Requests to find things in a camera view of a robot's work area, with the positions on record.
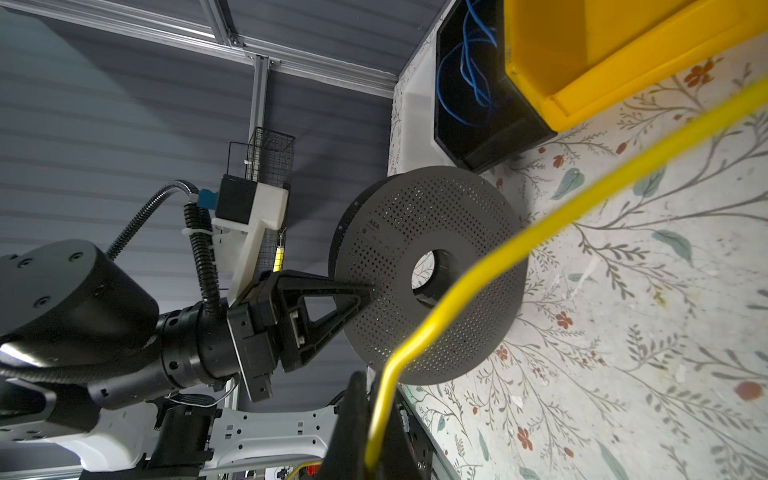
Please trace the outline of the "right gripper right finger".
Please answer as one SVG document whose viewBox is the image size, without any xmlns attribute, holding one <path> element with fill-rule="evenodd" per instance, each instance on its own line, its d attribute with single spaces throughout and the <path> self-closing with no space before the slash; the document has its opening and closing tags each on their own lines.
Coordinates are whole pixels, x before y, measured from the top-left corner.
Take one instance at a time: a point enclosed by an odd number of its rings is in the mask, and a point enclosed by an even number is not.
<svg viewBox="0 0 768 480">
<path fill-rule="evenodd" d="M 378 479 L 416 479 L 418 471 L 410 455 L 395 397 L 387 423 L 382 452 L 377 466 Z"/>
</svg>

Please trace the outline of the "grey perforated cable spool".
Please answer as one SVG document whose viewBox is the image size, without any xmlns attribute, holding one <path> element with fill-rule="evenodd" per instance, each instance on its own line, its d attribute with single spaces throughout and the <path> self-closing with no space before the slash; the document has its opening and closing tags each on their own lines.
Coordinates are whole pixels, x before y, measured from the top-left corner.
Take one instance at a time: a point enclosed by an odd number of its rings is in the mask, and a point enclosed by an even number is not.
<svg viewBox="0 0 768 480">
<path fill-rule="evenodd" d="M 334 234 L 328 271 L 373 289 L 371 303 L 345 326 L 360 358 L 381 371 L 477 261 L 521 228 L 487 180 L 432 166 L 385 178 L 347 208 Z M 502 343 L 522 305 L 527 264 L 482 288 L 438 340 L 408 364 L 401 382 L 434 385 L 480 365 Z"/>
</svg>

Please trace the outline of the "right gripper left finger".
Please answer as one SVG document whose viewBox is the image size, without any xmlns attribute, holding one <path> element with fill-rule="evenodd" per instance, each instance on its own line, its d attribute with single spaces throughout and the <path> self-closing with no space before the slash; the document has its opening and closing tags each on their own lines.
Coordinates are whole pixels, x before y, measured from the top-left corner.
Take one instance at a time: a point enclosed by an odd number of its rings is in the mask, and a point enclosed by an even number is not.
<svg viewBox="0 0 768 480">
<path fill-rule="evenodd" d="M 365 479 L 365 449 L 368 441 L 371 407 L 367 374 L 352 374 L 340 403 L 331 443 L 316 479 Z"/>
</svg>

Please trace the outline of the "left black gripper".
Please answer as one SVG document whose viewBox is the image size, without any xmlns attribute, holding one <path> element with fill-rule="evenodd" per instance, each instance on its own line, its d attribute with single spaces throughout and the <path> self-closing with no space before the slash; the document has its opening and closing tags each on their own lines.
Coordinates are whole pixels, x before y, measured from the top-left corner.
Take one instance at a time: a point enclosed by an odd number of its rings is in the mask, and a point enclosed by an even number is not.
<svg viewBox="0 0 768 480">
<path fill-rule="evenodd" d="M 272 375 L 303 368 L 371 302 L 372 285 L 285 270 L 263 281 L 227 311 L 243 388 L 252 402 L 273 396 Z M 334 310 L 311 320 L 307 298 L 333 302 Z"/>
</svg>

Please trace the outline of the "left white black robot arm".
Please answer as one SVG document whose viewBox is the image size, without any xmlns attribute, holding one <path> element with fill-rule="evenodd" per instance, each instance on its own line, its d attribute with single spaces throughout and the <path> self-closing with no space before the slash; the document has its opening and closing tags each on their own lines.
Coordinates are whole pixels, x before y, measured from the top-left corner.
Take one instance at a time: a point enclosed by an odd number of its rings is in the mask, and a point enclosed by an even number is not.
<svg viewBox="0 0 768 480">
<path fill-rule="evenodd" d="M 161 313 L 117 257 L 172 194 L 187 198 L 201 300 Z M 370 286 L 259 259 L 288 192 L 227 175 L 218 192 L 163 186 L 107 249 L 66 240 L 1 260 L 1 437 L 50 442 L 84 479 L 195 479 L 322 457 L 331 408 L 252 414 L 191 393 L 272 394 L 277 368 L 308 364 L 372 300 Z"/>
</svg>

